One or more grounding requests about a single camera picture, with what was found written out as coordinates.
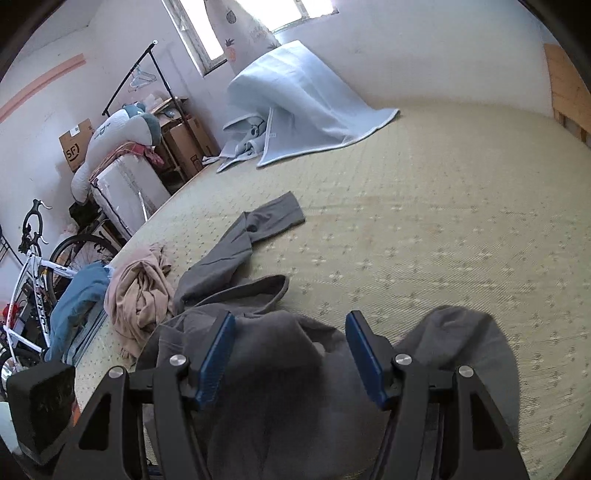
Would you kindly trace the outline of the dark grey smile sweatshirt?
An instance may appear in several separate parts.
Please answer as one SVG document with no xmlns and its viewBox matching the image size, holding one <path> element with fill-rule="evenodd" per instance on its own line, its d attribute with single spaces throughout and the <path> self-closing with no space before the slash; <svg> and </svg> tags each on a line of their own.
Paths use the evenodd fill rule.
<svg viewBox="0 0 591 480">
<path fill-rule="evenodd" d="M 285 193 L 240 215 L 181 277 L 172 318 L 137 367 L 191 356 L 217 315 L 235 318 L 235 344 L 213 405 L 192 415 L 207 479 L 371 479 L 389 414 L 370 400 L 344 329 L 280 308 L 286 275 L 239 281 L 253 247 L 304 222 Z"/>
</svg>

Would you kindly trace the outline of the black clothes rack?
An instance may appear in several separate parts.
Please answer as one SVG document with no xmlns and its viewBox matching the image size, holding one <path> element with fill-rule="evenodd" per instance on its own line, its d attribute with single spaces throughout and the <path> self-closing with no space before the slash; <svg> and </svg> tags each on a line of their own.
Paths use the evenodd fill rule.
<svg viewBox="0 0 591 480">
<path fill-rule="evenodd" d="M 133 63 L 133 65 L 131 66 L 129 71 L 126 73 L 126 75 L 123 77 L 123 79 L 121 80 L 121 82 L 119 83 L 117 88 L 115 89 L 114 93 L 111 95 L 106 106 L 102 110 L 101 115 L 104 117 L 109 116 L 109 109 L 110 109 L 111 105 L 114 103 L 115 99 L 117 98 L 117 96 L 119 95 L 119 93 L 121 92 L 121 90 L 123 89 L 124 86 L 130 87 L 132 90 L 137 90 L 137 89 L 141 89 L 151 83 L 154 83 L 156 81 L 160 81 L 160 83 L 163 85 L 164 89 L 168 93 L 167 102 L 171 102 L 174 105 L 174 108 L 178 111 L 178 113 L 180 115 L 181 123 L 184 125 L 188 134 L 190 135 L 190 137 L 193 141 L 193 144 L 194 144 L 195 148 L 197 149 L 197 152 L 203 153 L 204 151 L 202 151 L 202 149 L 200 148 L 200 145 L 197 140 L 197 136 L 194 134 L 194 132 L 190 128 L 190 125 L 188 123 L 188 117 L 184 112 L 184 109 L 180 103 L 179 98 L 176 97 L 174 95 L 174 93 L 172 92 L 172 89 L 169 86 L 169 83 L 167 82 L 167 80 L 166 80 L 154 54 L 153 54 L 153 50 L 157 45 L 158 45 L 158 41 L 152 40 L 148 44 L 148 46 L 145 48 L 145 50 L 139 55 L 137 60 Z M 146 72 L 141 69 L 141 64 L 146 58 L 148 58 L 150 60 L 152 66 L 155 68 L 156 74 L 152 74 L 152 73 Z"/>
</svg>

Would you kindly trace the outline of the white bicycle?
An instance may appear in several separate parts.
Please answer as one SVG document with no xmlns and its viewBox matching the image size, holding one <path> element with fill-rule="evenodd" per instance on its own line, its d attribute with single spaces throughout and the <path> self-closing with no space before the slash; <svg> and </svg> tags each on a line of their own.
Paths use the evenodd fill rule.
<svg viewBox="0 0 591 480">
<path fill-rule="evenodd" d="M 19 251 L 26 255 L 1 325 L 1 379 L 43 360 L 50 347 L 50 314 L 74 275 L 86 265 L 110 262 L 118 249 L 107 239 L 90 233 L 61 241 L 50 257 L 42 256 L 43 201 L 32 201 L 26 213 Z"/>
</svg>

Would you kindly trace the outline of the blue garment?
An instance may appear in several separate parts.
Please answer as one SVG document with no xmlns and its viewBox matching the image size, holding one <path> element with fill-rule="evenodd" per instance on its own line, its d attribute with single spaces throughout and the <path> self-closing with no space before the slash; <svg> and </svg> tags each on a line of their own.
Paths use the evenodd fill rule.
<svg viewBox="0 0 591 480">
<path fill-rule="evenodd" d="M 112 269 L 102 261 L 93 262 L 74 276 L 50 315 L 50 346 L 44 361 L 61 360 L 90 310 L 102 303 Z"/>
</svg>

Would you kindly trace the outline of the pink garment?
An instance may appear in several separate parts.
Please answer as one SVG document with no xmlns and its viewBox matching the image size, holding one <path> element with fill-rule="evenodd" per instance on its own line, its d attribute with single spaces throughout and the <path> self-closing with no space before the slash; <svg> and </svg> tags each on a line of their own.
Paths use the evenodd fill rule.
<svg viewBox="0 0 591 480">
<path fill-rule="evenodd" d="M 124 357 L 137 359 L 155 327 L 173 316 L 171 264 L 160 244 L 139 247 L 114 269 L 104 298 Z"/>
</svg>

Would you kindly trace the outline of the SF cardboard box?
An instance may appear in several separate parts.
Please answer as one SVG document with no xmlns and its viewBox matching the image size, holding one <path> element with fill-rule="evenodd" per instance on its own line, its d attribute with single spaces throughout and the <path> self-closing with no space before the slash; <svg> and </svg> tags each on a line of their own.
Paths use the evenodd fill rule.
<svg viewBox="0 0 591 480">
<path fill-rule="evenodd" d="M 72 173 L 84 162 L 93 133 L 91 120 L 85 119 L 59 137 L 64 159 Z"/>
</svg>

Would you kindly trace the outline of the white teal plush pillow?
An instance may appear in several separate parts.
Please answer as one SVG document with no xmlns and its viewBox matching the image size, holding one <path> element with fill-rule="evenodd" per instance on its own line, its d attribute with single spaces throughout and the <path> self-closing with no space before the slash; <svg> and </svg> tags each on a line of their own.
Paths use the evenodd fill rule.
<svg viewBox="0 0 591 480">
<path fill-rule="evenodd" d="M 90 177 L 99 164 L 126 142 L 152 147 L 159 144 L 161 128 L 158 119 L 137 105 L 126 105 L 109 116 L 90 138 L 85 160 L 74 173 L 71 193 L 77 203 L 88 197 Z"/>
</svg>

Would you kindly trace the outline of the wooden headboard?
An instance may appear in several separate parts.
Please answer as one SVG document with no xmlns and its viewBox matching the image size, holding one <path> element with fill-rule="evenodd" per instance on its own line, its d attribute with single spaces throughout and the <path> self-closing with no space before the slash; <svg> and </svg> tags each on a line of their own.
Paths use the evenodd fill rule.
<svg viewBox="0 0 591 480">
<path fill-rule="evenodd" d="M 554 118 L 590 146 L 590 92 L 561 46 L 545 43 L 544 51 Z"/>
</svg>

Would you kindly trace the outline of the light blue blanket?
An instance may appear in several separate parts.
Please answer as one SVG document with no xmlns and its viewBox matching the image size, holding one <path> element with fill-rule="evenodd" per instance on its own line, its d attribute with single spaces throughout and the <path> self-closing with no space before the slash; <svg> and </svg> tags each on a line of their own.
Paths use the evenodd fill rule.
<svg viewBox="0 0 591 480">
<path fill-rule="evenodd" d="M 218 172 L 256 159 L 259 168 L 355 144 L 392 122 L 396 108 L 370 107 L 301 41 L 264 54 L 228 86 L 235 112 Z"/>
</svg>

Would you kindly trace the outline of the window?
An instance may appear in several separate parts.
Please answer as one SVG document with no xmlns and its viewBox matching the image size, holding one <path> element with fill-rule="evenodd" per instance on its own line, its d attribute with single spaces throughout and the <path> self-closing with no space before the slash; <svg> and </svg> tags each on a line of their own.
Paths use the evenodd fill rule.
<svg viewBox="0 0 591 480">
<path fill-rule="evenodd" d="M 280 46 L 276 32 L 334 15 L 332 1 L 165 1 L 200 74 L 224 62 L 235 72 Z"/>
</svg>

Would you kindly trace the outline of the pineapple print curtain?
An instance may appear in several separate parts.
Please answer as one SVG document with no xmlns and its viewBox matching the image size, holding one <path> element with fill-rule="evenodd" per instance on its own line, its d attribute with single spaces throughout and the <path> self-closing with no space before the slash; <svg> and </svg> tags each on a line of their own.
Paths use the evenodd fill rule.
<svg viewBox="0 0 591 480">
<path fill-rule="evenodd" d="M 224 57 L 237 75 L 267 52 L 280 47 L 273 33 L 235 0 L 208 0 L 205 11 Z"/>
</svg>

